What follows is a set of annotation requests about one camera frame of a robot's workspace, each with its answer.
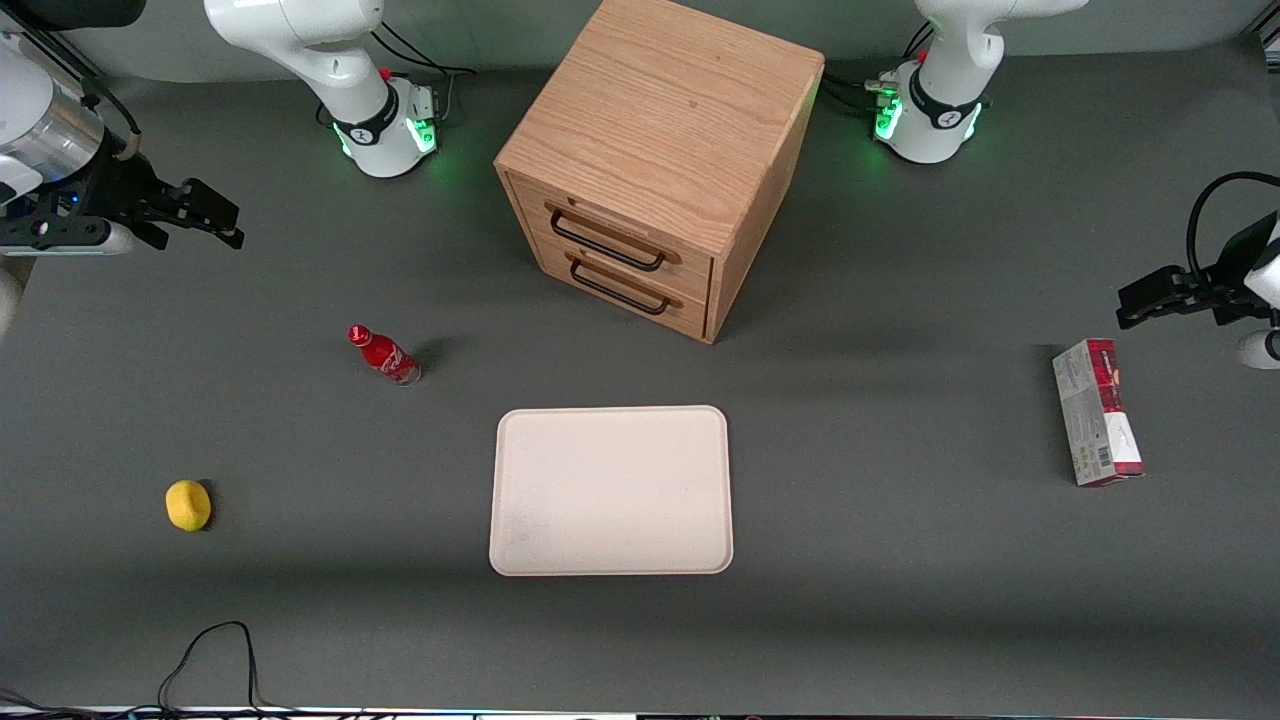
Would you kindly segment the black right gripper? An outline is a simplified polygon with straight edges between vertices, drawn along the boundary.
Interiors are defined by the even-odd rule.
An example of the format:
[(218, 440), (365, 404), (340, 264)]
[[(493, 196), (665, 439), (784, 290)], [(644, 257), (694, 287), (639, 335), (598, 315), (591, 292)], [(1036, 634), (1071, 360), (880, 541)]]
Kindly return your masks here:
[[(41, 190), (40, 215), (42, 251), (131, 251), (138, 242), (164, 250), (163, 225), (192, 228), (233, 250), (244, 246), (234, 202), (197, 178), (179, 190), (159, 179), (142, 156), (93, 159)], [(192, 218), (209, 227), (196, 227)]]

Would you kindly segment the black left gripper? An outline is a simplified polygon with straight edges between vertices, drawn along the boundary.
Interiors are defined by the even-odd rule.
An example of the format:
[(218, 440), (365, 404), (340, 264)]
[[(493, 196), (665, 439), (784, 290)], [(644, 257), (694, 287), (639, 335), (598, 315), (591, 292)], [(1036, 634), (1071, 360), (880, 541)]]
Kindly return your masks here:
[(1161, 316), (1210, 311), (1217, 325), (1247, 318), (1277, 325), (1277, 301), (1265, 299), (1245, 286), (1245, 277), (1277, 260), (1277, 214), (1270, 213), (1233, 234), (1219, 259), (1203, 265), (1198, 256), (1199, 217), (1193, 214), (1187, 228), (1187, 272), (1180, 266), (1161, 266), (1126, 284), (1117, 292), (1117, 325), (1132, 329)]

